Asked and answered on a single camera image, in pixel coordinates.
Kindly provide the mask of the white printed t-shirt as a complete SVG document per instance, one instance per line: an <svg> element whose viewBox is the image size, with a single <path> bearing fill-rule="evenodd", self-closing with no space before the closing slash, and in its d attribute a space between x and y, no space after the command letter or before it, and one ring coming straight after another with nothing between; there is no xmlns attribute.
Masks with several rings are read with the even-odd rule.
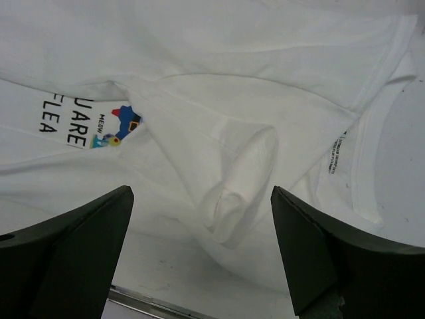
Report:
<svg viewBox="0 0 425 319"><path fill-rule="evenodd" d="M59 214L128 185L133 230L285 292L273 188L383 223L373 166L417 20L356 1L2 1L1 199Z"/></svg>

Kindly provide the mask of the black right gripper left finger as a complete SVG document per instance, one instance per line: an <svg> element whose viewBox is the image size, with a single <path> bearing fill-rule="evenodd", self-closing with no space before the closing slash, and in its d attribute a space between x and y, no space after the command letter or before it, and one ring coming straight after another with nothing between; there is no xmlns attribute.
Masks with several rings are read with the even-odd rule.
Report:
<svg viewBox="0 0 425 319"><path fill-rule="evenodd" d="M134 195L121 186L1 236L2 318L101 318Z"/></svg>

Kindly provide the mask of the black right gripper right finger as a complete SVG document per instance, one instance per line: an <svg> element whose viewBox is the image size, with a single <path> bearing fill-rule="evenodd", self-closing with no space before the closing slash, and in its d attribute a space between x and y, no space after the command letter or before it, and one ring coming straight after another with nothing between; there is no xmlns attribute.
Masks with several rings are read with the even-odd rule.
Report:
<svg viewBox="0 0 425 319"><path fill-rule="evenodd" d="M360 230L281 187L271 204L296 316L424 317L422 247Z"/></svg>

